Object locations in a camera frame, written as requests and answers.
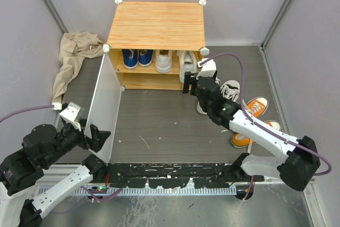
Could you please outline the frosted white cabinet door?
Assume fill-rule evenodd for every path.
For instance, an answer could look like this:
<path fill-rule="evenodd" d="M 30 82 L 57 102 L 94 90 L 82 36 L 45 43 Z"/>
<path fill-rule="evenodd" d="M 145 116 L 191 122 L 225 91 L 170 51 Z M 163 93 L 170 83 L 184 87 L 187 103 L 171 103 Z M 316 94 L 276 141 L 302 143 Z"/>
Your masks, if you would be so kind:
<path fill-rule="evenodd" d="M 106 139 L 101 150 L 97 153 L 93 152 L 94 155 L 105 163 L 109 163 L 112 156 L 121 93 L 121 84 L 109 55 L 104 54 L 89 108 L 84 134 L 88 137 L 91 136 L 90 126 L 92 124 L 97 126 L 100 131 L 111 132 L 111 135 Z"/>

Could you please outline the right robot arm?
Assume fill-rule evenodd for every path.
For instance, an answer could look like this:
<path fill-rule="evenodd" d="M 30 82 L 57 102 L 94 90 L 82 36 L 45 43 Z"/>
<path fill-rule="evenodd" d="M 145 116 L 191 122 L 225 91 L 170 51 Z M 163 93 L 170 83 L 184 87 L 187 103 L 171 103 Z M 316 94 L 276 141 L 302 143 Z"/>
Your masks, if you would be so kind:
<path fill-rule="evenodd" d="M 313 139 L 282 133 L 248 116 L 239 104 L 223 97 L 212 77 L 192 78 L 191 82 L 191 94 L 215 124 L 245 135 L 272 153 L 271 157 L 240 156 L 240 164 L 233 167 L 237 180 L 245 181 L 251 175 L 272 176 L 296 191 L 306 188 L 320 166 Z"/>

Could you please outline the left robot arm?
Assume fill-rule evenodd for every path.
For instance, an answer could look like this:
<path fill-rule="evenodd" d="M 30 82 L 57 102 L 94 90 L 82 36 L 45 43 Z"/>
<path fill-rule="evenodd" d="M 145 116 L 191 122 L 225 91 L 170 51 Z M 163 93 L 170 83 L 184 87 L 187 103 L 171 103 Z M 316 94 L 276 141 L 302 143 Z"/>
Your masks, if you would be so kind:
<path fill-rule="evenodd" d="M 55 102 L 13 112 L 1 121 L 42 108 L 58 111 L 63 128 L 57 131 L 51 124 L 36 126 L 23 138 L 22 148 L 1 163 L 1 226 L 40 226 L 52 209 L 73 191 L 92 181 L 102 182 L 106 177 L 107 163 L 96 153 L 103 148 L 111 132 L 100 131 L 91 124 L 91 136 L 86 136 L 79 105 Z M 93 153 L 44 194 L 30 198 L 36 182 L 44 176 L 44 170 L 76 146 Z"/>

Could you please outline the orange canvas sneaker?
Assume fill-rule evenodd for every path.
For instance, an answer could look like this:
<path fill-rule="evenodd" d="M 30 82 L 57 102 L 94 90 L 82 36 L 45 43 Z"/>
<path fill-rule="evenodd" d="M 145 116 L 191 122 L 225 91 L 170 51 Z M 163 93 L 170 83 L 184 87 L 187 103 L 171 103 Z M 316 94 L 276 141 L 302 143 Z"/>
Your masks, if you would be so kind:
<path fill-rule="evenodd" d="M 281 125 L 277 121 L 265 121 L 265 124 L 271 126 L 272 128 L 281 131 Z M 237 133 L 231 138 L 231 143 L 236 148 L 244 148 L 248 147 L 252 140 L 249 137 L 244 136 L 243 134 Z"/>
<path fill-rule="evenodd" d="M 260 117 L 268 108 L 268 100 L 264 97 L 256 97 L 250 100 L 248 103 L 243 100 L 242 104 L 246 111 L 254 117 Z"/>

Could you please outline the blue canvas sneaker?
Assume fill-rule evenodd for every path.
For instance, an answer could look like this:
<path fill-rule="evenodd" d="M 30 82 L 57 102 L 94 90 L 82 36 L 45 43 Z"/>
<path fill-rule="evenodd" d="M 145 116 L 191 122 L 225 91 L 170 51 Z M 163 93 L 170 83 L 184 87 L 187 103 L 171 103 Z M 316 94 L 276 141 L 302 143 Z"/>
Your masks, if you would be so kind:
<path fill-rule="evenodd" d="M 135 49 L 123 49 L 123 63 L 126 69 L 132 70 L 138 66 L 138 51 Z"/>
<path fill-rule="evenodd" d="M 141 49 L 139 50 L 138 62 L 142 67 L 148 67 L 152 63 L 153 50 Z"/>

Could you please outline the white leather sneaker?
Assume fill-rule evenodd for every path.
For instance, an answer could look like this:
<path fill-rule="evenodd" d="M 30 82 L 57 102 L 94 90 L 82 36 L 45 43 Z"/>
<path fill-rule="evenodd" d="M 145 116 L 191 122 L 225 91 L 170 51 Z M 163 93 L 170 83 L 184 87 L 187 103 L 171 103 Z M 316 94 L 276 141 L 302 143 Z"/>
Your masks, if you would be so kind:
<path fill-rule="evenodd" d="M 184 83 L 186 72 L 197 72 L 197 56 L 194 51 L 177 51 L 176 52 L 180 65 L 179 79 Z"/>
<path fill-rule="evenodd" d="M 172 50 L 156 50 L 156 69 L 159 73 L 169 73 L 172 69 Z"/>

